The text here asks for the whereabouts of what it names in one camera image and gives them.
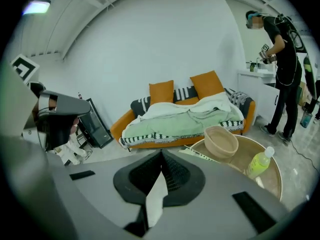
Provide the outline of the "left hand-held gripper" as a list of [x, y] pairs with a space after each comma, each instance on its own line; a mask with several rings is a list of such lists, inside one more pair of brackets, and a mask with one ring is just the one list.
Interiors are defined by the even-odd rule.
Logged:
[[[13, 62], [1, 60], [1, 136], [32, 131], [32, 142], [51, 151], [69, 141], [76, 120], [88, 114], [91, 105], [49, 90], [32, 91], [28, 83], [38, 82], [39, 74], [40, 66], [22, 54]], [[50, 95], [57, 96], [56, 111], [49, 110]]]

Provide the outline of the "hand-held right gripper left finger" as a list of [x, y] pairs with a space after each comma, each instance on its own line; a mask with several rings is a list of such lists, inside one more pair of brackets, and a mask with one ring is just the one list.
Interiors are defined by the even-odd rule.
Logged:
[[[116, 228], [124, 229], [128, 224], [135, 223], [139, 219], [141, 206], [123, 200], [114, 187], [114, 175], [119, 169], [153, 152], [149, 150], [112, 160], [68, 166], [66, 169], [69, 174], [89, 170], [94, 172], [94, 175], [74, 180], [73, 183], [95, 210], [116, 225]], [[143, 219], [149, 228], [154, 227], [163, 214], [162, 174], [155, 178], [155, 183], [146, 196], [145, 212]]]

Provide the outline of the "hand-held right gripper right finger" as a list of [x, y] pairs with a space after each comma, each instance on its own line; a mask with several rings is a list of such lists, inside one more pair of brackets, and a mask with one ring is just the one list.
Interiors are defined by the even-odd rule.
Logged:
[[276, 222], [288, 214], [269, 191], [226, 164], [175, 151], [205, 176], [201, 193], [184, 206], [165, 207], [152, 228], [154, 240], [246, 240], [257, 235], [233, 194], [248, 193]]

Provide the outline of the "person's left hand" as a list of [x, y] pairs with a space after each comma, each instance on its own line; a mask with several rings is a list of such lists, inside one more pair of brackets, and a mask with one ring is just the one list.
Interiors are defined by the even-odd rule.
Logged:
[[48, 107], [50, 111], [56, 111], [57, 101], [58, 101], [58, 97], [56, 95], [51, 94], [49, 97], [49, 103], [48, 103]]

